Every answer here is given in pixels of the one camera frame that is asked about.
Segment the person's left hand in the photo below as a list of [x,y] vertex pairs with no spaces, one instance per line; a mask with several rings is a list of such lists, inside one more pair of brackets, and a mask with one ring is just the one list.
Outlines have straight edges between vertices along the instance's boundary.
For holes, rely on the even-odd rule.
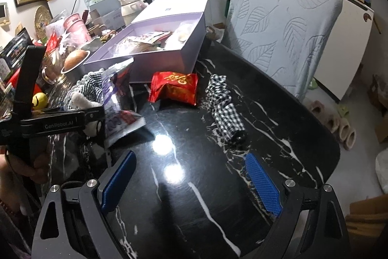
[[15,174],[25,176],[39,185],[48,182],[50,161],[48,146],[41,144],[36,151],[37,156],[32,167],[8,152],[1,153],[1,207],[12,219],[17,219],[22,206],[21,193],[16,187]]

